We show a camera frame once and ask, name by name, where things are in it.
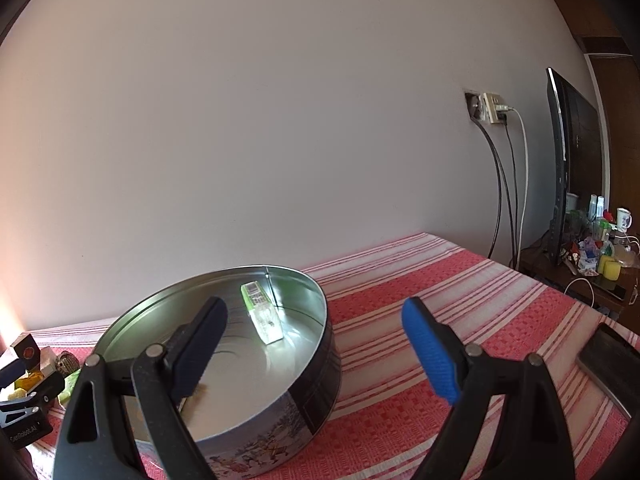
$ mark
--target round metal tin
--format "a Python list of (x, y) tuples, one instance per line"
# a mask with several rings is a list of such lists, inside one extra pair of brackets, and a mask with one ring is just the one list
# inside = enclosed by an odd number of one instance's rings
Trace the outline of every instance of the round metal tin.
[[(276, 305), (284, 338), (264, 345), (240, 292), (259, 282)], [(140, 302), (104, 333), (95, 352), (133, 358), (190, 322), (210, 296), (228, 307), (228, 324), (193, 396), (180, 414), (218, 475), (252, 478), (300, 451), (328, 418), (340, 387), (340, 358), (320, 286), (297, 270), (249, 266), (210, 272)], [(155, 457), (135, 397), (126, 397), (141, 452)]]

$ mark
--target red striped tablecloth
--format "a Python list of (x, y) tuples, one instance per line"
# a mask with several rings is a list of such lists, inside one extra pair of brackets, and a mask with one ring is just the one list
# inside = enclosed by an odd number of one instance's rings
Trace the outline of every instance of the red striped tablecloth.
[[(434, 396), (400, 322), (405, 298), (420, 296), (463, 342), (496, 356), (541, 354), (556, 383), (574, 446), (578, 479), (607, 457), (626, 422), (575, 365), (596, 325), (612, 324), (634, 346), (638, 336), (584, 304), (505, 266), (430, 234), (418, 234), (307, 269), (327, 296), (342, 387), (330, 420), (298, 455), (261, 480), (407, 479), (427, 453), (448, 412)], [(34, 333), (39, 345), (85, 358), (113, 319)], [(481, 470), (498, 423), (491, 403), (465, 478)], [(51, 476), (62, 421), (30, 446), (43, 479)], [(145, 461), (152, 478), (162, 472)]]

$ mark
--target plastic bottle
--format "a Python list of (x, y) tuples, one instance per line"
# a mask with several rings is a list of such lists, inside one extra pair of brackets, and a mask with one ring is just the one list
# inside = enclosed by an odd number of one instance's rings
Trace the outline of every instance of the plastic bottle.
[(599, 196), (598, 203), (596, 205), (596, 218), (600, 218), (603, 214), (604, 214), (604, 197)]
[(591, 200), (589, 200), (589, 220), (593, 220), (596, 218), (596, 209), (598, 207), (598, 196), (591, 195)]

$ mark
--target black cable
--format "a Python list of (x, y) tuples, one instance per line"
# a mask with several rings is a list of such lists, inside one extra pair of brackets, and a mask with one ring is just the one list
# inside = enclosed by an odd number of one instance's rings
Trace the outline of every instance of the black cable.
[(500, 178), (500, 168), (498, 167), (498, 159), (495, 156), (495, 146), (493, 141), (491, 140), (491, 137), (489, 137), (489, 134), (486, 132), (482, 124), (480, 124), (480, 121), (478, 121), (478, 119), (472, 116), (471, 120), (476, 124), (478, 128), (480, 128), (480, 130), (484, 134), (484, 138), (489, 143), (491, 153), (494, 156), (495, 174), (498, 177), (498, 216), (495, 219), (494, 240), (491, 242), (491, 248), (489, 249), (489, 254), (487, 255), (487, 258), (490, 258), (491, 255), (494, 254), (495, 241), (498, 239), (498, 231), (500, 230), (500, 216), (502, 216), (502, 179)]
[(494, 252), (495, 242), (498, 237), (498, 230), (500, 229), (500, 215), (502, 214), (502, 180), (503, 180), (506, 188), (507, 206), (509, 209), (509, 224), (510, 224), (510, 230), (511, 230), (511, 258), (512, 258), (512, 261), (515, 261), (516, 253), (515, 253), (515, 241), (514, 241), (514, 230), (513, 230), (513, 211), (511, 209), (511, 195), (509, 193), (509, 184), (507, 182), (507, 176), (504, 172), (504, 167), (502, 166), (502, 161), (500, 160), (500, 155), (498, 154), (498, 150), (495, 147), (495, 144), (492, 141), (491, 137), (489, 136), (489, 133), (487, 133), (487, 130), (484, 128), (484, 126), (482, 126), (480, 121), (478, 121), (475, 117), (471, 117), (471, 120), (476, 124), (476, 126), (480, 129), (480, 131), (482, 131), (484, 138), (486, 139), (487, 143), (489, 144), (489, 147), (491, 148), (492, 155), (494, 156), (495, 171), (498, 177), (498, 218), (495, 224), (494, 240), (492, 241), (491, 249), (489, 250), (489, 255), (487, 257), (490, 258)]
[[(509, 148), (511, 150), (511, 163), (513, 165), (513, 187), (514, 187), (514, 193), (515, 193), (515, 201), (516, 201), (516, 229), (513, 233), (513, 243), (514, 245), (516, 245), (516, 250), (518, 250), (518, 245), (516, 243), (516, 240), (518, 239), (518, 211), (519, 211), (519, 205), (518, 205), (518, 180), (516, 178), (516, 157), (513, 154), (513, 143), (511, 142), (511, 136), (509, 135), (509, 128), (507, 127), (507, 117), (506, 114), (504, 115), (504, 131), (507, 134), (507, 140), (509, 141)], [(509, 266), (512, 267), (515, 263), (515, 259), (511, 260), (509, 262)]]

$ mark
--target wall socket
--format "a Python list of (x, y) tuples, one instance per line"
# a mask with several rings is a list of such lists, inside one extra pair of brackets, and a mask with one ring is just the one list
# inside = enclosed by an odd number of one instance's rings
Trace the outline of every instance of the wall socket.
[(465, 102), (466, 111), (469, 113), (469, 117), (475, 118), (478, 121), (484, 121), (484, 107), (480, 100), (480, 92), (474, 92), (472, 90), (465, 90)]
[(483, 94), (480, 94), (480, 101), (482, 103), (482, 108), (484, 108), (484, 120), (489, 121), (491, 124), (501, 123), (502, 121), (498, 116), (499, 112), (495, 111), (495, 105), (505, 104), (504, 99), (498, 94), (484, 92)]

